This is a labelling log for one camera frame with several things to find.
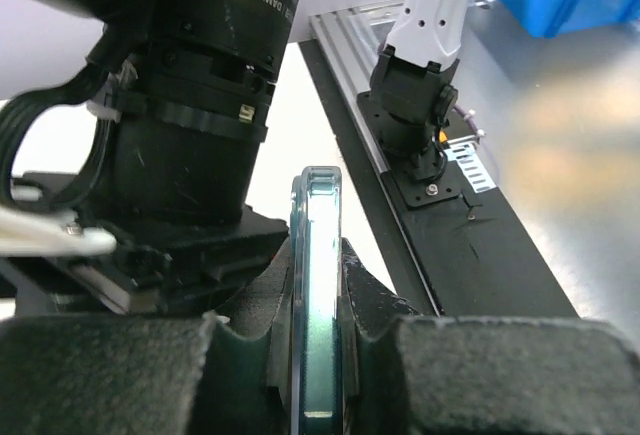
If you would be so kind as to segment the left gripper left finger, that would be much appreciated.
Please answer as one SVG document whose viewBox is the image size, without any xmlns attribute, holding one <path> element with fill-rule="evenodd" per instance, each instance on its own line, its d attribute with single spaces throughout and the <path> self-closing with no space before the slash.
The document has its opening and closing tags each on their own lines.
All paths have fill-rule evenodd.
<svg viewBox="0 0 640 435">
<path fill-rule="evenodd" d="M 5 434 L 285 434 L 293 254 L 195 317 L 1 324 Z"/>
</svg>

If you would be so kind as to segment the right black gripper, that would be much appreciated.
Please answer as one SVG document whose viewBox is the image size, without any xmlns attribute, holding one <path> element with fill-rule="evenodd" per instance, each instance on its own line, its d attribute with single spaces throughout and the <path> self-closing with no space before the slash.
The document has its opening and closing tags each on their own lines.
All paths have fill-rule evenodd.
<svg viewBox="0 0 640 435">
<path fill-rule="evenodd" d="M 288 234 L 284 221 L 254 212 L 240 197 L 212 178 L 191 192 L 188 181 L 119 169 L 3 178 L 2 207 L 39 216 L 69 208 L 80 235 L 97 228 L 116 241 L 104 254 L 2 257 L 17 314 L 208 310 L 258 276 Z"/>
</svg>

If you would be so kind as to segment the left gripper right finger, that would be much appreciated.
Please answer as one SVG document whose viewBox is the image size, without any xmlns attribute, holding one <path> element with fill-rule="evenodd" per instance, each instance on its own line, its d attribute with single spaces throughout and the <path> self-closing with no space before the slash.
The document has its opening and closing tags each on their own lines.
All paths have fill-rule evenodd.
<svg viewBox="0 0 640 435">
<path fill-rule="evenodd" d="M 635 434 L 639 355 L 578 318 L 432 317 L 342 246 L 351 434 Z"/>
</svg>

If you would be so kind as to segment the black smartphone clear case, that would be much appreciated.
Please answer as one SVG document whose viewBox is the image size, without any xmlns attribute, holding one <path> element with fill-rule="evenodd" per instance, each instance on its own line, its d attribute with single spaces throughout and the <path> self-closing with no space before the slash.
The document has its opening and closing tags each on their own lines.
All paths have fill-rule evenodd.
<svg viewBox="0 0 640 435">
<path fill-rule="evenodd" d="M 309 166 L 292 183 L 292 434 L 342 432 L 341 201 L 335 166 Z"/>
</svg>

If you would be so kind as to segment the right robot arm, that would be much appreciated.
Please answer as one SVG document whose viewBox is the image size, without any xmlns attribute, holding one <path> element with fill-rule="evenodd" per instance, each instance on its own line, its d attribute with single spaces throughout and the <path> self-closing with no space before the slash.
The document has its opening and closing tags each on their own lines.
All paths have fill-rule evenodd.
<svg viewBox="0 0 640 435">
<path fill-rule="evenodd" d="M 258 276 L 288 235 L 246 196 L 299 0 L 35 1 L 104 30 L 73 78 L 3 107 L 1 206 L 105 245 L 4 251 L 18 301 L 49 275 L 116 313 L 197 313 Z M 80 172 L 14 178 L 32 124 L 81 104 L 97 124 Z"/>
</svg>

